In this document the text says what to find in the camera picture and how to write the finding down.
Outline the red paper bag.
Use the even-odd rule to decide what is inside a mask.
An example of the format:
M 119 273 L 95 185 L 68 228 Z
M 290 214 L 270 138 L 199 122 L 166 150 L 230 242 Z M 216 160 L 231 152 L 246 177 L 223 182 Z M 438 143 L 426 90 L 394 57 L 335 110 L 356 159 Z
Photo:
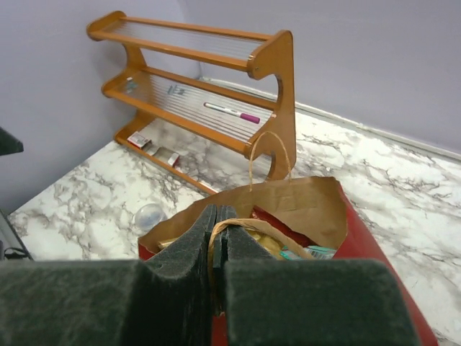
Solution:
M 256 205 L 285 223 L 294 232 L 306 235 L 318 246 L 335 249 L 335 260 L 373 259 L 390 265 L 388 258 L 372 233 L 353 209 L 341 184 L 333 177 L 303 177 L 273 180 L 224 190 L 191 204 L 188 208 L 162 221 L 138 240 L 138 254 L 148 260 L 161 250 L 158 241 L 180 237 L 192 226 L 192 219 L 207 205 L 229 205 L 236 218 L 247 226 L 271 226 L 266 221 L 251 218 Z M 281 231 L 277 238 L 267 235 L 281 245 L 290 243 L 296 252 L 302 246 Z

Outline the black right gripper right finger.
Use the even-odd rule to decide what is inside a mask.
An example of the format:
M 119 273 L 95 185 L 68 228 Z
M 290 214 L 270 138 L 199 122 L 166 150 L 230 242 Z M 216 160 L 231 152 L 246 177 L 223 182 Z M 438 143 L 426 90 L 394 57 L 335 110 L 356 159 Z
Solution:
M 218 236 L 229 345 L 420 345 L 418 311 L 376 259 L 279 261 L 238 226 Z

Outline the teal snack packet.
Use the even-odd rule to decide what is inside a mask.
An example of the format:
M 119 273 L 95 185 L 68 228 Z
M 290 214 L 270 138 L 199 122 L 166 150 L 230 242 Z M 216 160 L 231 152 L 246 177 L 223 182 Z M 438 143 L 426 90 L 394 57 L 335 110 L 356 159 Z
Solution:
M 317 260 L 330 260 L 334 257 L 336 250 L 329 249 L 326 247 L 320 247 L 311 245 L 305 247 L 304 250 L 311 255 L 314 259 Z M 301 257 L 296 255 L 295 253 L 291 252 L 287 247 L 284 247 L 280 252 L 279 255 L 286 260 L 301 260 Z

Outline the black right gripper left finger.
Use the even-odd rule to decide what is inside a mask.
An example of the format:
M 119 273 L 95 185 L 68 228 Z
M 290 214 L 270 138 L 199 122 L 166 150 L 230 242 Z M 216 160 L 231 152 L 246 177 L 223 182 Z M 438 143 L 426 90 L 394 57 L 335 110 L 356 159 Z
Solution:
M 1 265 L 3 345 L 209 345 L 207 247 L 217 208 L 147 261 Z

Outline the gold chips bag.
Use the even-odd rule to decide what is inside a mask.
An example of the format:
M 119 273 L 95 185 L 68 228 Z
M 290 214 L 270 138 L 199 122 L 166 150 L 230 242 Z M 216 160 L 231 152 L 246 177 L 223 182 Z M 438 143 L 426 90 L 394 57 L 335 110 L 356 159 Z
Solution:
M 251 237 L 255 241 L 257 241 L 260 245 L 262 245 L 263 248 L 265 248 L 271 255 L 275 256 L 279 260 L 284 259 L 284 257 L 280 254 L 280 252 L 283 249 L 283 246 L 279 242 L 277 242 L 276 240 L 270 238 L 269 236 L 267 236 L 265 234 L 261 234 L 261 233 L 256 232 L 256 231 L 249 231 L 248 230 L 247 233 L 250 234 Z M 163 250 L 163 249 L 167 248 L 170 244 L 172 244 L 176 240 L 177 240 L 177 237 L 172 238 L 172 239 L 166 239 L 166 240 L 158 241 L 157 246 L 158 246 L 158 248 L 160 250 Z

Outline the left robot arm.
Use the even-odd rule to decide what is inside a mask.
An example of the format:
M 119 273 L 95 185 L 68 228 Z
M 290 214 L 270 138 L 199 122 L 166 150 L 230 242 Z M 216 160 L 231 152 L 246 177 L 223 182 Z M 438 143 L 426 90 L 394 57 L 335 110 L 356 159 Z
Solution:
M 8 131 L 0 128 L 0 156 L 17 154 L 23 151 L 23 143 Z

